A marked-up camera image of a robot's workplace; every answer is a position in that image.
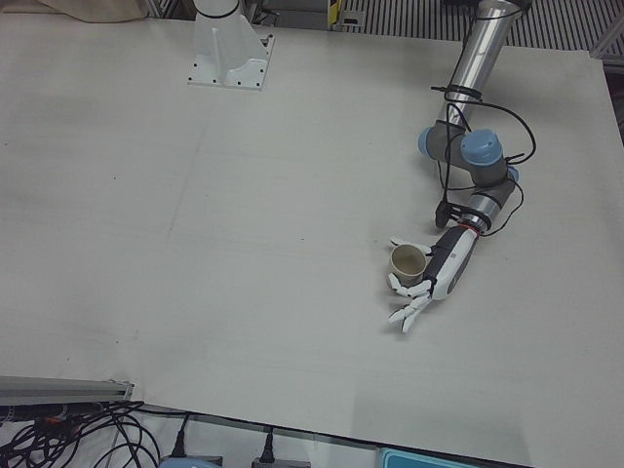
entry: cable bundle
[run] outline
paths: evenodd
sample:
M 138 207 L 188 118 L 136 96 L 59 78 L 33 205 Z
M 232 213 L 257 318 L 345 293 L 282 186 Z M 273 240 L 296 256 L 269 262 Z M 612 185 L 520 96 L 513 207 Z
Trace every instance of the cable bundle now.
M 39 418 L 0 447 L 0 468 L 65 468 L 85 438 L 106 428 L 116 428 L 118 432 L 113 447 L 95 462 L 94 468 L 104 466 L 102 462 L 107 457 L 123 449 L 130 457 L 122 468 L 158 467 L 161 453 L 156 439 L 132 415 L 136 410 L 147 412 L 139 409 L 142 405 L 143 402 L 102 404 L 102 410 L 95 414 Z

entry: white cup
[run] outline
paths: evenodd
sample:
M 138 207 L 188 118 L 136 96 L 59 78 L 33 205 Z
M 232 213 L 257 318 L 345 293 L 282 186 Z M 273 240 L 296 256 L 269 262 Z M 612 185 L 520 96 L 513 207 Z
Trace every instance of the white cup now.
M 394 273 L 405 287 L 409 288 L 420 283 L 426 267 L 427 257 L 418 247 L 402 244 L 390 253 L 389 273 Z

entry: beige cloth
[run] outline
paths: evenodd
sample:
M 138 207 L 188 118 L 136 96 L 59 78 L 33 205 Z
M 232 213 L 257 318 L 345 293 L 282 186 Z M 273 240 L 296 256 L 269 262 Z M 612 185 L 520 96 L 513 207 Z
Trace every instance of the beige cloth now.
M 0 0 L 0 11 L 3 12 L 49 13 L 51 8 L 87 22 L 119 22 L 139 20 L 147 16 L 147 7 L 143 0 Z

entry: white robot mount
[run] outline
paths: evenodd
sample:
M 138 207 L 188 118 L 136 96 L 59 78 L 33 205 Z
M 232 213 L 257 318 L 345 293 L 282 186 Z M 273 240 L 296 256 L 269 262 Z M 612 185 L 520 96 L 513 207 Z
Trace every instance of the white robot mount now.
M 195 61 L 188 84 L 260 91 L 274 38 L 261 40 L 241 15 L 239 0 L 194 0 Z

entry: white tabletop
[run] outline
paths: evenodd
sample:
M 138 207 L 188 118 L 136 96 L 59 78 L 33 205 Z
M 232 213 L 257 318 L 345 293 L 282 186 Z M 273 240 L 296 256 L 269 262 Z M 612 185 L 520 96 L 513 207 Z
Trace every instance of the white tabletop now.
M 601 65 L 505 48 L 526 206 L 408 335 L 391 235 L 458 44 L 275 29 L 263 92 L 191 87 L 192 23 L 0 17 L 0 374 L 540 467 L 622 466 L 624 155 Z M 522 128 L 495 112 L 507 154 Z M 517 195 L 509 207 L 518 202 Z

